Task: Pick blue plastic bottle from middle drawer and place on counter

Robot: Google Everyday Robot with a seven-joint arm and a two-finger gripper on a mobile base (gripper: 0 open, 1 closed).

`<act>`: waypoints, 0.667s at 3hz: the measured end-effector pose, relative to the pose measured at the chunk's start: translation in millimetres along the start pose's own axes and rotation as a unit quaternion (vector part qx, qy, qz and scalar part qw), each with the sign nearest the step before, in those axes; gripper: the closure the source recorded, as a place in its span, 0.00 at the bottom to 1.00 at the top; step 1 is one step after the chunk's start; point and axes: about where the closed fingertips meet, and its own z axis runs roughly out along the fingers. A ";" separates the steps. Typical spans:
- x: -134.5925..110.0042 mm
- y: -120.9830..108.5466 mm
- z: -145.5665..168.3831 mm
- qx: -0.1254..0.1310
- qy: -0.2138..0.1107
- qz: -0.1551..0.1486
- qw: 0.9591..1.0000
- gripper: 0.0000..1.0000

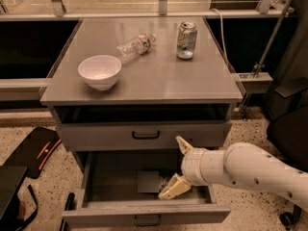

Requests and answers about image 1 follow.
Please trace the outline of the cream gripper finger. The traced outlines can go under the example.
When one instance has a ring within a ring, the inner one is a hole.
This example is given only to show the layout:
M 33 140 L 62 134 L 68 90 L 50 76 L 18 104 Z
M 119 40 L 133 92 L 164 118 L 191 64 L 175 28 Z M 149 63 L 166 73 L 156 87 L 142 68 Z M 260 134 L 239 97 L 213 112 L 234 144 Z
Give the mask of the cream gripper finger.
M 175 173 L 172 177 L 169 177 L 167 186 L 159 192 L 158 197 L 163 200 L 170 200 L 186 193 L 191 187 L 192 184 L 184 176 Z
M 176 141 L 178 142 L 179 149 L 183 155 L 186 155 L 190 150 L 193 149 L 193 146 L 185 141 L 181 136 L 177 136 Z

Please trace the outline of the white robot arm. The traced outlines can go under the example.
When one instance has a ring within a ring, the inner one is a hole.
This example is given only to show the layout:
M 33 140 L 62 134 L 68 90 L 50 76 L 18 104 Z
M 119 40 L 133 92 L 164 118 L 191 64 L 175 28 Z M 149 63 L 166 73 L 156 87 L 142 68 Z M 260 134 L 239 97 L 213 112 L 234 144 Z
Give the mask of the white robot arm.
M 194 147 L 180 136 L 176 141 L 184 155 L 181 172 L 161 190 L 161 199 L 173 199 L 193 186 L 219 184 L 275 193 L 308 211 L 308 173 L 286 165 L 264 149 L 237 142 L 224 150 L 209 150 Z

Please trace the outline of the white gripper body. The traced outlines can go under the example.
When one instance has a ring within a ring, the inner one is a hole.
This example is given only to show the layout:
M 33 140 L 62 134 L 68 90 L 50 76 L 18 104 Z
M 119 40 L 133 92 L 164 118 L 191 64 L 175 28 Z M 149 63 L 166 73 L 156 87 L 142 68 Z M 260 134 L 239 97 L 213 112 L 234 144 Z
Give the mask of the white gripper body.
M 209 186 L 201 173 L 201 160 L 207 153 L 205 148 L 193 148 L 183 158 L 182 174 L 192 186 Z

